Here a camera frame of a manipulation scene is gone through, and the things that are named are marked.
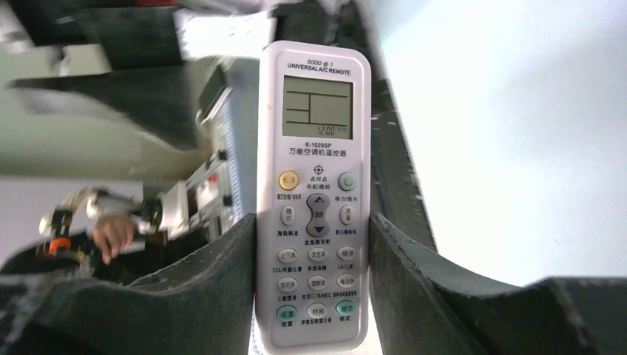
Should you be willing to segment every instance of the arrow button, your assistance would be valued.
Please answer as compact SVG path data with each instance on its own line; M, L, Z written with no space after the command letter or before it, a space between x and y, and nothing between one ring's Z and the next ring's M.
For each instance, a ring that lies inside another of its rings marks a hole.
M307 197L307 206L311 210L311 219L305 228L312 237L323 237L331 228L325 218L331 199L324 194L313 194Z

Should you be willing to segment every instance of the universal ac remote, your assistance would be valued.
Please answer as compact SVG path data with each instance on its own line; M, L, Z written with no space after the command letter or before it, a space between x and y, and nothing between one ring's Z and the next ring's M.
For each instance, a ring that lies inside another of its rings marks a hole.
M370 82L355 50L277 41L262 54L255 312L267 354L365 338Z

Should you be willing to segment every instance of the black holder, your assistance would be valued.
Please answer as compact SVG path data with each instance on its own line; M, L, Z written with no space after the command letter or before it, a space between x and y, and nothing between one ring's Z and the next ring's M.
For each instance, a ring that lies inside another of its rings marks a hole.
M0 354L245 355L255 216L129 286L60 274L0 277ZM627 280L516 288L370 221L370 294L384 354L627 354Z

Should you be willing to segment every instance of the button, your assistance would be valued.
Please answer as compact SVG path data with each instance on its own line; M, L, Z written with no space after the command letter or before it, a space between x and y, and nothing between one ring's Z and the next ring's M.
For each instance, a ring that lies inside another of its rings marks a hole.
M327 278L322 275L313 275L307 280L307 285L313 290L322 290L327 287Z
M343 246L337 249L337 257L342 260L352 260L355 257L355 249L350 246Z
M283 277L277 282L277 287L283 292L292 292L298 286L298 282L293 277Z
M277 254L277 257L279 258L279 260L283 261L286 264L289 263L293 263L294 261L296 261L296 258L298 258L298 253L290 248L285 248L281 251L279 251L279 254Z
M343 300L335 306L335 310L340 316L350 316L355 313L357 307L353 301Z
M284 190L294 190L298 186L298 176L295 172L284 172L279 177L279 186Z
M292 206L284 206L281 209L281 222L286 226L291 226L296 220L296 210Z
M357 185L357 178L351 172L345 172L337 179L337 184L344 191L353 191Z
M327 306L321 303L314 303L307 307L309 317L319 319L327 315Z
M281 322L289 322L296 318L296 307L293 305L282 305L277 309L277 318Z
M319 263L321 261L325 261L327 258L327 251L323 248L312 248L307 252L307 256L311 259L311 261Z
M329 232L330 226L325 217L331 199L324 194L313 194L307 197L307 206L311 210L311 220L305 230L312 237L324 237Z
M355 285L355 277L351 274L341 274L337 277L337 284L343 288L350 288Z
M353 222L353 207L348 205L342 206L339 209L339 220L346 226L348 226L350 222Z

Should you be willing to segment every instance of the white wall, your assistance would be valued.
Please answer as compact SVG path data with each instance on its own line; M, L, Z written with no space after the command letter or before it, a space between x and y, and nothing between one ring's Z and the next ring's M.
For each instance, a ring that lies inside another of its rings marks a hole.
M43 239L39 221L73 190L85 186L106 186L121 195L142 198L141 183L93 180L43 180L0 177L0 265L22 247ZM91 229L94 220L77 213L72 229Z
M441 254L627 276L627 2L370 3Z

